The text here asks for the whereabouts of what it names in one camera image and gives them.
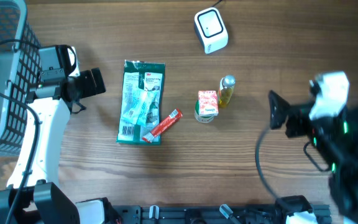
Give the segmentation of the green white 3M package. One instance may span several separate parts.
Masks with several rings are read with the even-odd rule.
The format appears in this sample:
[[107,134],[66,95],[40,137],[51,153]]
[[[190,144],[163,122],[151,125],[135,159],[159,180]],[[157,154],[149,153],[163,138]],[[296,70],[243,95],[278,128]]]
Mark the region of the green white 3M package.
[[142,138],[161,122],[164,81],[164,63],[124,62],[117,143],[148,144]]

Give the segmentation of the red juice carton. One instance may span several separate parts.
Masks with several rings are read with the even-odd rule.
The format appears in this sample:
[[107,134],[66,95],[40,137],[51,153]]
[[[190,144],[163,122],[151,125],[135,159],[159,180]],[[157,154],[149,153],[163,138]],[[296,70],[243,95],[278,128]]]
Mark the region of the red juice carton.
[[200,116],[217,116],[218,96],[214,90],[204,90],[198,92],[198,104]]

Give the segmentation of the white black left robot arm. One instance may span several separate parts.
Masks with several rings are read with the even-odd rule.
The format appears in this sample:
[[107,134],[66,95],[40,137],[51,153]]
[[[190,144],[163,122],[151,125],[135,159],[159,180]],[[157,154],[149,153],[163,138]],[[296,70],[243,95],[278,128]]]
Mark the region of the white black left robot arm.
[[106,91],[98,68],[52,77],[41,73],[26,96],[24,141],[7,187],[0,190],[0,223],[114,223],[107,198],[73,203],[58,186],[63,133],[80,99]]

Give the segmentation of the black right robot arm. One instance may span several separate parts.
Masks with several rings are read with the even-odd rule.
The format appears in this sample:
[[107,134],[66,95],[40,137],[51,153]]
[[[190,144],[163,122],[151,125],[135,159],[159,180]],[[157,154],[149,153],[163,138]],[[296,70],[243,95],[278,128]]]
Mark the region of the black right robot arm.
[[358,106],[313,120],[314,101],[291,105],[269,91],[270,127],[286,126],[288,138],[307,136],[328,165],[329,189],[339,213],[358,223]]

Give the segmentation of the green white round can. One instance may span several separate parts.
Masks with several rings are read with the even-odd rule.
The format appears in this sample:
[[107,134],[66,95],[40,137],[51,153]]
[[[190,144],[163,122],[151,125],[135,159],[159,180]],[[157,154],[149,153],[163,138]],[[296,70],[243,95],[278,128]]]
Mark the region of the green white round can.
[[212,120],[214,119],[214,116],[201,116],[199,114],[199,109],[200,109],[199,101],[196,101],[196,103],[195,103],[195,112],[194,112],[195,119],[198,122],[204,123],[204,124],[212,122]]

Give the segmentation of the yellow dish soap bottle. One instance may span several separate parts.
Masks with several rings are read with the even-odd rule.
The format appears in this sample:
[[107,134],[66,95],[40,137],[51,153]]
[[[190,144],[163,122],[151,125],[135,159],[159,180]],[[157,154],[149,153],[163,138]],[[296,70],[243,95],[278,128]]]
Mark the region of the yellow dish soap bottle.
[[235,84],[236,79],[233,75],[226,75],[219,82],[218,105],[220,108],[225,108],[229,104]]

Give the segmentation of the red snack stick packet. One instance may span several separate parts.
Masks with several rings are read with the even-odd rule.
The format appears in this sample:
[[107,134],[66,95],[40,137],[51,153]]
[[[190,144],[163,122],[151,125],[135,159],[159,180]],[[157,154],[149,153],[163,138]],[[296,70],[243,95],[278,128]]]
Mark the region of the red snack stick packet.
[[142,137],[142,140],[151,143],[155,138],[159,137],[164,133],[168,128],[173,126],[177,121],[183,116],[182,112],[179,109],[173,110],[162,122],[160,122],[156,127],[154,127],[150,132],[145,134]]

